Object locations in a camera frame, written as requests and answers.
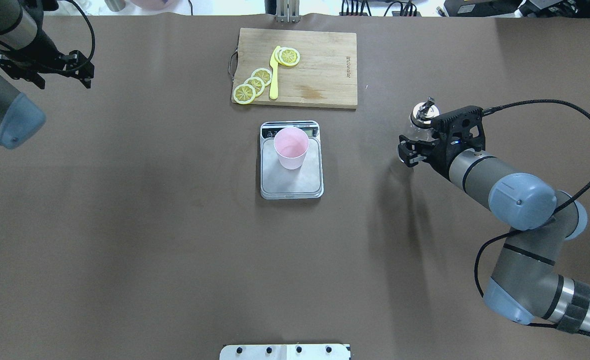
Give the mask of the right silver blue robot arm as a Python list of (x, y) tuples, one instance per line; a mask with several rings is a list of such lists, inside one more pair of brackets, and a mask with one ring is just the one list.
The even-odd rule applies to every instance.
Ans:
[(588, 224), (577, 196), (555, 190), (455, 137), (422, 141), (400, 136), (406, 166), (428, 163), (510, 229), (493, 239), (503, 246), (480, 295), (497, 315), (514, 323), (590, 337), (590, 285), (554, 271), (561, 248)]

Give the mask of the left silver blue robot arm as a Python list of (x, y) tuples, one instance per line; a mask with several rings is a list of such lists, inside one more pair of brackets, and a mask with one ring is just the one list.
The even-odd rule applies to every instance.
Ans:
[[(39, 88), (45, 87), (41, 74), (54, 67), (60, 51), (42, 28), (41, 0), (0, 0), (0, 54), (11, 68), (27, 75)], [(45, 113), (7, 79), (0, 75), (0, 146), (14, 150), (35, 135), (45, 124)]]

